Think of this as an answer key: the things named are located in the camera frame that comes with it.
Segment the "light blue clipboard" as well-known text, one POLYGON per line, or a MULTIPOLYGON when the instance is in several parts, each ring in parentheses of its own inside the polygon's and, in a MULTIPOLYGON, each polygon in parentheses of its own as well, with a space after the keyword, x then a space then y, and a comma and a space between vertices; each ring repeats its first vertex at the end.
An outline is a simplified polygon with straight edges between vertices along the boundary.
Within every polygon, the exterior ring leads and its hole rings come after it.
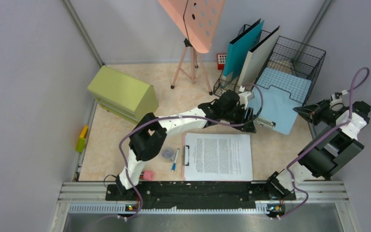
POLYGON ((274 122, 274 131, 288 135, 298 113, 293 110, 306 100, 312 81, 272 68, 265 68, 256 85, 263 95, 259 116, 274 122))

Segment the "grey white file folder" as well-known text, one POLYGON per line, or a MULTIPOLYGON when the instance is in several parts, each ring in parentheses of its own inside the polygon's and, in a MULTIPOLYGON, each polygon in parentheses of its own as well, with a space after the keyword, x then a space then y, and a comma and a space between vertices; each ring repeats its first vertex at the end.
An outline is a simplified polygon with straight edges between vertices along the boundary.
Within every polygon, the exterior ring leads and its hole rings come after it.
POLYGON ((258 79, 261 69, 273 51, 279 35, 280 26, 275 28, 271 33, 260 40, 257 45, 247 52, 243 68, 237 82, 238 86, 245 86, 248 83, 253 83, 258 79))

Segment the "teal file folder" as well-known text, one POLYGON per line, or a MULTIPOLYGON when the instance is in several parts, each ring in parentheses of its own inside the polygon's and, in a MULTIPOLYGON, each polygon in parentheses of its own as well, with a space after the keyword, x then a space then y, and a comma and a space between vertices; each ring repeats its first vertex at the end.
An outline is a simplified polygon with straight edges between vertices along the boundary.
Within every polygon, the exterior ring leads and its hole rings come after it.
POLYGON ((259 42, 263 24, 259 19, 229 42, 222 80, 230 82, 239 77, 248 51, 259 42))

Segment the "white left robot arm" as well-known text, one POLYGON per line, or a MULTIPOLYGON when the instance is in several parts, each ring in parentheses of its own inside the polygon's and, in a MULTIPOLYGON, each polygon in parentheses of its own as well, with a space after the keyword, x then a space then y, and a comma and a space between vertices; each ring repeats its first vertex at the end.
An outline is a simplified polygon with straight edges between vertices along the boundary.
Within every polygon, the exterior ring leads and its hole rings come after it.
POLYGON ((156 116, 147 113, 136 127, 124 137, 129 139, 128 155, 123 156, 125 167, 116 177, 117 194, 124 200, 134 197, 146 162, 155 158, 165 140, 193 129, 213 125, 225 125, 242 132, 256 133, 254 121, 257 114, 248 107, 254 98, 249 91, 227 91, 218 99, 199 104, 197 107, 172 116, 156 116))

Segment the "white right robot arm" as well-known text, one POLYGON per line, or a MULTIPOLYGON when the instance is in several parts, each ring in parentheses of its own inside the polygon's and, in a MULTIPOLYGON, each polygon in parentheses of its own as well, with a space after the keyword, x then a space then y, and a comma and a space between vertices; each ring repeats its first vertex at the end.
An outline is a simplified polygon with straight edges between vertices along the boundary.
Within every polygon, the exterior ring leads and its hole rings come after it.
POLYGON ((351 107, 322 100, 311 105, 295 107, 294 111, 307 122, 326 124, 298 157, 281 172, 274 172, 264 186, 265 195, 280 200, 292 193, 299 183, 311 178, 330 180, 363 149, 357 135, 368 125, 371 106, 356 101, 351 107))

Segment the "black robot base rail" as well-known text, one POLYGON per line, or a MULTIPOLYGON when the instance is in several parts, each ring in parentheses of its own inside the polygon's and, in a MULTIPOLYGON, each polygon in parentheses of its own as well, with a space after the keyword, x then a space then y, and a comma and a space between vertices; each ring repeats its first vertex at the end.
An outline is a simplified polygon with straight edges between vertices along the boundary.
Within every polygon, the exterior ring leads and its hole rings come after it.
POLYGON ((136 189, 108 185, 107 201, 143 202, 142 209, 222 210, 253 209, 257 201, 295 200, 265 182, 142 181, 136 189))

